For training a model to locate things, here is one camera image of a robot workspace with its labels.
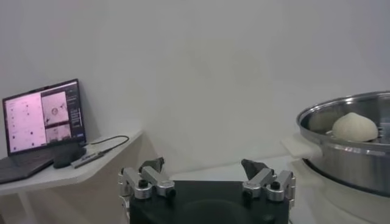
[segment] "table leg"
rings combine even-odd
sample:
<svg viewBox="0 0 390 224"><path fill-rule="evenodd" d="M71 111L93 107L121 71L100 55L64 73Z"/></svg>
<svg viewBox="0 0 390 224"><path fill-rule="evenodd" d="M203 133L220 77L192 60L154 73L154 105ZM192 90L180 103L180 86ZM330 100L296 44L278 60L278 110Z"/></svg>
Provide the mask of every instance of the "table leg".
<svg viewBox="0 0 390 224"><path fill-rule="evenodd" d="M26 212L28 224L38 224L37 216L35 216L34 210L32 209L27 192L18 193L18 196L22 202L24 211Z"/></svg>

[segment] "stainless steel pot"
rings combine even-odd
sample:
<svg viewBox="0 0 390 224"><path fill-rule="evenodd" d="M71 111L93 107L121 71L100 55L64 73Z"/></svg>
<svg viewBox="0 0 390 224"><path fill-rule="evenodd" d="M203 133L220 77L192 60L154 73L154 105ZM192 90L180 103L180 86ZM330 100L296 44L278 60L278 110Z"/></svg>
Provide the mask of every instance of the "stainless steel pot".
<svg viewBox="0 0 390 224"><path fill-rule="evenodd" d="M380 137L352 142L330 135L337 119L350 112L373 120ZM322 150L322 156L305 159L311 168L346 186L390 197L390 91L320 103L302 111L297 123L301 135Z"/></svg>

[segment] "steamed bun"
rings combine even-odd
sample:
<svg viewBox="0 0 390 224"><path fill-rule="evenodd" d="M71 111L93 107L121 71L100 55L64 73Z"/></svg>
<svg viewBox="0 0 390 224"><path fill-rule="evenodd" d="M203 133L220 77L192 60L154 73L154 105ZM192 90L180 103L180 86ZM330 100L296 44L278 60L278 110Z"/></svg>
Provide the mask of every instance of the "steamed bun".
<svg viewBox="0 0 390 224"><path fill-rule="evenodd" d="M376 124L356 113L340 117L332 128L333 136L347 141L365 142L378 137Z"/></svg>

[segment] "black mouse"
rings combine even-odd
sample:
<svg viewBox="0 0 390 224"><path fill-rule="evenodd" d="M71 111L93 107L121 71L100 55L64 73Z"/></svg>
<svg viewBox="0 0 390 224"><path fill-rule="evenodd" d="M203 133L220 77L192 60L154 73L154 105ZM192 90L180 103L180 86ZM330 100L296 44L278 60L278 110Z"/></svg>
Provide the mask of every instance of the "black mouse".
<svg viewBox="0 0 390 224"><path fill-rule="evenodd" d="M73 161L80 159L87 150L79 145L73 145L67 149L54 152L54 164L56 169L70 166Z"/></svg>

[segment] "cable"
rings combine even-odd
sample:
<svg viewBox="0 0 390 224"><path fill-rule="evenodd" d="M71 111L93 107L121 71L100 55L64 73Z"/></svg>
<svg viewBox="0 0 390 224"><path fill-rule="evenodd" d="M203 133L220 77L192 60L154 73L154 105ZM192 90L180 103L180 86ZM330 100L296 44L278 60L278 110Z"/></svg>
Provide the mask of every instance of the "cable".
<svg viewBox="0 0 390 224"><path fill-rule="evenodd" d="M114 145L113 147L110 147L110 148L108 148L108 149L105 149L105 150L103 150L103 151L100 151L99 154L106 154L106 153L108 153L109 151L111 151L111 150L113 150L113 149L115 149L115 148L117 148L117 147L119 147L119 146L125 144L126 142L128 142L128 141L130 140L130 138L129 138L128 136L126 136L126 135L117 135L117 136L114 136L114 137L111 137L111 138L107 138L107 139L102 140L102 141L99 141L99 142L92 142L92 143L90 143L90 145L98 145L98 144L100 144L100 143L107 142L107 141L109 141L109 140L116 139L116 138L126 138L126 140L123 141L123 142L121 142L121 143L119 143L119 144L117 144L117 145Z"/></svg>

